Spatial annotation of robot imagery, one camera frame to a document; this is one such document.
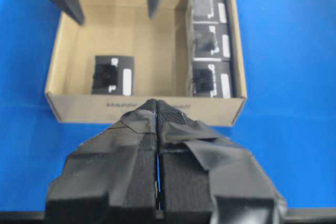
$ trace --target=white label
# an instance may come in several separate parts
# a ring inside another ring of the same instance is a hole
[[[214,3],[213,3],[213,0],[209,0],[210,1],[210,5],[211,5],[211,13],[208,14],[208,19],[211,19],[215,16],[215,13],[214,13]]]
[[[210,51],[211,55],[214,55],[214,54],[219,53],[219,46],[218,46],[218,41],[217,41],[217,37],[216,37],[216,27],[215,26],[209,26],[209,30],[210,30],[211,33],[214,34],[215,49]]]
[[[118,63],[119,63],[119,59],[118,58],[112,58],[111,59],[111,65],[112,66],[118,66]]]
[[[218,3],[218,11],[220,22],[226,24],[227,20],[226,20],[225,5],[223,3]]]
[[[109,85],[109,93],[112,93],[112,91],[117,90],[117,86],[116,85]]]
[[[194,58],[194,61],[217,61],[217,62],[220,62],[220,61],[222,61],[222,59],[220,59],[220,58],[203,58],[203,57],[199,57],[199,58]]]
[[[229,76],[226,73],[221,74],[223,98],[231,98]]]
[[[132,94],[132,70],[123,70],[123,80],[122,80],[122,94],[130,96]]]
[[[225,58],[230,58],[230,42],[229,36],[227,34],[222,35],[222,43],[223,43],[223,56]]]

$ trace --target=black velcro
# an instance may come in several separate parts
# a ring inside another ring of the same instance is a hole
[[[105,88],[109,85],[118,85],[118,70],[116,66],[98,64],[93,76],[95,80],[94,88]]]
[[[177,124],[185,124],[184,116],[181,112],[158,112],[158,124],[162,126],[164,123],[172,122]]]
[[[193,77],[194,87],[197,93],[214,90],[214,80],[211,70],[194,69]]]

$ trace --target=blue table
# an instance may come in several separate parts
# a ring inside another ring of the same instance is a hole
[[[290,207],[336,207],[336,0],[237,0],[248,102],[232,129]],[[43,210],[65,157],[106,125],[58,124],[44,97],[59,10],[0,0],[0,210]]]

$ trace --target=black padding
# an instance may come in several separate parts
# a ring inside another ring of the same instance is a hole
[[[149,111],[156,111],[156,99],[149,99],[137,108],[137,110],[149,110]]]
[[[185,147],[164,148],[160,154],[165,222],[209,224],[213,211],[208,172]]]
[[[97,64],[93,76],[93,89],[118,86],[118,69],[116,66]]]
[[[128,127],[107,129],[80,145],[49,187],[46,223],[153,223],[156,149],[155,134]]]
[[[214,33],[210,32],[198,33],[197,31],[195,40],[197,51],[210,52],[211,50],[215,50],[216,48],[216,40]]]
[[[214,90],[214,80],[211,70],[194,69],[193,77],[196,93]]]

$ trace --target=black tape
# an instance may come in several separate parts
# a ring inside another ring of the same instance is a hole
[[[159,128],[162,145],[185,144],[208,171],[214,204],[211,224],[278,224],[286,201],[276,191],[252,153],[221,137],[204,123],[186,118]]]
[[[156,133],[156,118],[152,111],[134,110],[123,115],[120,121],[137,133]]]

